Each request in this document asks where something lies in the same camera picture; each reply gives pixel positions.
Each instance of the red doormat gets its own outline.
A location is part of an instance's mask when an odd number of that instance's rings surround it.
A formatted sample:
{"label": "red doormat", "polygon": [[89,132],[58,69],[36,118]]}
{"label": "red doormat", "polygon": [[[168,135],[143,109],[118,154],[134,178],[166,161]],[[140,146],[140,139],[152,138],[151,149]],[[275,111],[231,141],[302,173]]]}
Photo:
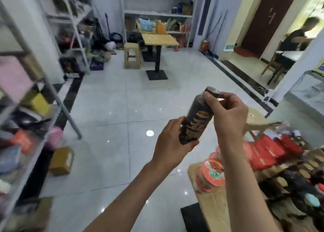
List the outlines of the red doormat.
{"label": "red doormat", "polygon": [[253,54],[251,51],[249,50],[245,50],[244,48],[242,47],[234,47],[234,52],[240,56],[243,56],[243,57],[255,57],[255,58],[258,58],[258,56],[256,54]]}

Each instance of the man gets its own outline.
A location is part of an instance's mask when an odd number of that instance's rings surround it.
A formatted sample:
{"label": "man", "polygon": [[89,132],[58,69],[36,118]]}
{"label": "man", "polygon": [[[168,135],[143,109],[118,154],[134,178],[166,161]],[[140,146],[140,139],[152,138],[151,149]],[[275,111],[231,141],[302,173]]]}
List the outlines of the man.
{"label": "man", "polygon": [[297,51],[305,50],[314,38],[307,38],[305,32],[312,30],[318,23],[320,19],[318,17],[309,17],[301,29],[293,31],[280,46],[280,51]]}
{"label": "man", "polygon": [[[262,197],[243,149],[248,107],[234,94],[221,93],[220,102],[208,92],[204,99],[214,112],[214,125],[226,176],[226,196],[232,232],[278,231]],[[152,160],[128,187],[84,232],[130,232],[146,200],[176,168],[186,154],[199,144],[179,142],[184,116],[171,119],[159,135]]]}

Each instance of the floor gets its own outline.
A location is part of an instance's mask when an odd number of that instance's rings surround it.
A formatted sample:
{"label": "floor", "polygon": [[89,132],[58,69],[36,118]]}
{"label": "floor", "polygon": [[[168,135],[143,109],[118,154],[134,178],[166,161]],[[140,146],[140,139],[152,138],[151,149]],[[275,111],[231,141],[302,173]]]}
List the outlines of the floor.
{"label": "floor", "polygon": [[[75,152],[67,176],[48,177],[41,196],[54,196],[49,232],[81,232],[136,177],[151,160],[158,135],[169,119],[186,115],[195,95],[206,86],[236,93],[248,106],[267,112],[200,52],[162,49],[161,69],[168,80],[149,81],[141,70],[125,70],[118,51],[104,71],[83,78],[64,134]],[[147,136],[147,131],[154,132]],[[209,124],[200,144],[190,152],[148,199],[132,231],[184,232],[180,208],[197,202],[186,174],[188,166],[203,161],[217,147]]]}
{"label": "floor", "polygon": [[233,52],[229,62],[237,66],[241,71],[246,73],[249,77],[264,86],[266,89],[274,89],[280,82],[279,79],[276,83],[272,82],[270,85],[267,85],[267,82],[272,77],[273,72],[268,69],[263,75],[261,75],[267,64],[257,58],[243,57]]}

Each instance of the brown door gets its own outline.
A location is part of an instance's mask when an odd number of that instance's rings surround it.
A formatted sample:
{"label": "brown door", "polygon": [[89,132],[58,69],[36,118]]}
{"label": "brown door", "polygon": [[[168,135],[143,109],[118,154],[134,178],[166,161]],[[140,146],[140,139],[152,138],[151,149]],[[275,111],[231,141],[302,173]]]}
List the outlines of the brown door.
{"label": "brown door", "polygon": [[261,57],[293,0],[261,0],[241,47]]}

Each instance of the left hand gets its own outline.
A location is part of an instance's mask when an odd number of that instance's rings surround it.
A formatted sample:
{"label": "left hand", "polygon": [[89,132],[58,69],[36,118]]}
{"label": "left hand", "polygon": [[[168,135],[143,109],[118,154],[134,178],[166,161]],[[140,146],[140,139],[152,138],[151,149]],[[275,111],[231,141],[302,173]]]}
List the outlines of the left hand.
{"label": "left hand", "polygon": [[176,168],[183,158],[199,144],[198,140],[186,145],[180,143],[179,133],[184,118],[185,116],[171,119],[157,138],[153,158],[150,163],[165,175],[168,175]]}

